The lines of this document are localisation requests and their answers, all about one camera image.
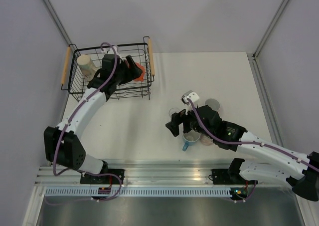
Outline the blue mug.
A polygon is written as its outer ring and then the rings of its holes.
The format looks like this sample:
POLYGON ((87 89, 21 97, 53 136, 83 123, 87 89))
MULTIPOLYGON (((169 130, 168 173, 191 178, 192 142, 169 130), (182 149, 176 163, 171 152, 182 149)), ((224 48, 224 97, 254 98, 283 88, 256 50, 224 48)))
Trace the blue mug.
POLYGON ((190 131, 188 133, 183 133, 184 145, 182 150, 185 152, 188 147, 194 145, 201 137, 201 134, 195 131, 190 131))

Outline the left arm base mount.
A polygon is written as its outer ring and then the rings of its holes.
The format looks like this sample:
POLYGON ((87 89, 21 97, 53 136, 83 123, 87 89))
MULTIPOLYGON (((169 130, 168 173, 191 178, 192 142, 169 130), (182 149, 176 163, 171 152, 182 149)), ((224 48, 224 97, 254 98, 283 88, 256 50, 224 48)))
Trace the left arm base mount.
POLYGON ((121 183, 125 177, 124 169, 108 169, 108 175, 106 176, 92 176, 85 174, 80 178, 80 184, 83 185, 115 185, 119 186, 120 182, 116 176, 121 180, 121 183))

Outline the cream patterned mug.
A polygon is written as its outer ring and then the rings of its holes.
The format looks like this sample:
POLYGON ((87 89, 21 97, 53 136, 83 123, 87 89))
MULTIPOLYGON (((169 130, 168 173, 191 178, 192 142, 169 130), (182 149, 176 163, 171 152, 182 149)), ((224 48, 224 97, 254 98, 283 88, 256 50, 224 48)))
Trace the cream patterned mug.
POLYGON ((82 54, 77 58, 77 64, 84 78, 86 80, 92 80, 98 68, 93 63, 91 57, 89 55, 82 54))

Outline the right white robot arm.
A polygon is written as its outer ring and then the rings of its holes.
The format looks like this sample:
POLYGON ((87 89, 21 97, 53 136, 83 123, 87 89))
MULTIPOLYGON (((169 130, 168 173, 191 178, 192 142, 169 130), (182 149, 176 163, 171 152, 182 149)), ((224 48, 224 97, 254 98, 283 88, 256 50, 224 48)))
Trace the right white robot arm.
POLYGON ((212 139, 213 143, 224 150, 247 154, 265 160, 267 165, 253 164, 235 158, 228 168, 230 182, 238 184, 246 181, 282 182, 292 191, 309 201, 319 200, 319 154, 315 151, 304 154, 283 148, 254 135, 245 127, 224 121, 217 111, 209 106, 197 107, 187 112, 183 109, 173 113, 166 128, 173 136, 183 132, 198 132, 212 139))

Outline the pink patterned ceramic mug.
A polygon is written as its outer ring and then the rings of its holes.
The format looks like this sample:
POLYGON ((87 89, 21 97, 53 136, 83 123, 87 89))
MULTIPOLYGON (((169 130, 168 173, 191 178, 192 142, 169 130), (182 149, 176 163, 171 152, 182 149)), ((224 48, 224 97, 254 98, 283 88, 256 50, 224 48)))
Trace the pink patterned ceramic mug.
POLYGON ((205 135, 201 135, 201 138, 200 138, 200 142, 201 144, 205 145, 205 146, 211 146, 213 145, 213 140, 205 135))

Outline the orange mug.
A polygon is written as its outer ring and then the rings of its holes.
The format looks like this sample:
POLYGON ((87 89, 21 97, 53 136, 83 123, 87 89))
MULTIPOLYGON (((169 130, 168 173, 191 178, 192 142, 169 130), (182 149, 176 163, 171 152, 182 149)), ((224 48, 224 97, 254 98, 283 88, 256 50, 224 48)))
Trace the orange mug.
POLYGON ((129 63, 129 69, 133 74, 134 82, 143 82, 146 70, 139 63, 129 63))

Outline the salmon pink mug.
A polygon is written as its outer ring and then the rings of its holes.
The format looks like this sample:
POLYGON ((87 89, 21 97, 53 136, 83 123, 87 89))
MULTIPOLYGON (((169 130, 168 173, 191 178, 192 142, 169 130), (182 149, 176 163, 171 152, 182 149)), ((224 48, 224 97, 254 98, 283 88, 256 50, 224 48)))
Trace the salmon pink mug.
POLYGON ((212 110, 214 111, 219 111, 220 110, 220 103, 218 100, 209 98, 205 101, 205 105, 209 106, 212 110))

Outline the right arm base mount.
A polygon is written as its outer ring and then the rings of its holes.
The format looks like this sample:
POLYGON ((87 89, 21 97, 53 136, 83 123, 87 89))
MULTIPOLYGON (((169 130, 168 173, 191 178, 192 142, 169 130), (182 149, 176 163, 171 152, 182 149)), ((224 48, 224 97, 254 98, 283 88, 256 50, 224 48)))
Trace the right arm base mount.
POLYGON ((255 180, 246 180, 240 176, 240 167, 246 160, 235 158, 228 169, 211 169, 211 174, 208 175, 208 179, 213 182, 214 185, 254 185, 258 182, 255 180))

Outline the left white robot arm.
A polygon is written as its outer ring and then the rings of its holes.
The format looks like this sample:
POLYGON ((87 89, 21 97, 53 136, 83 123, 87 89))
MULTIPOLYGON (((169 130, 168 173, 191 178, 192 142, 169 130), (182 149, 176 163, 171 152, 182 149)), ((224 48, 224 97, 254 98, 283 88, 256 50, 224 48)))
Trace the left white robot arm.
POLYGON ((56 127, 44 131, 45 156, 58 176, 57 165, 91 175, 98 184, 109 178, 107 163, 88 155, 80 138, 95 113, 116 91, 119 85, 138 79, 144 71, 130 55, 105 54, 99 68, 72 113, 56 127))

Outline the small clear glass cup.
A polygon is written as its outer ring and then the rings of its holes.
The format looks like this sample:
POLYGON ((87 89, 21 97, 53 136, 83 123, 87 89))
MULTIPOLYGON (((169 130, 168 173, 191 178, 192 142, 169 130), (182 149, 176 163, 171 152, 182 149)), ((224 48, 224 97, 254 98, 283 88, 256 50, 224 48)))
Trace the small clear glass cup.
POLYGON ((172 115, 173 114, 175 114, 175 113, 179 113, 180 112, 180 109, 179 108, 176 108, 176 107, 174 107, 174 108, 171 108, 170 110, 169 110, 169 118, 171 119, 171 117, 172 117, 172 115))

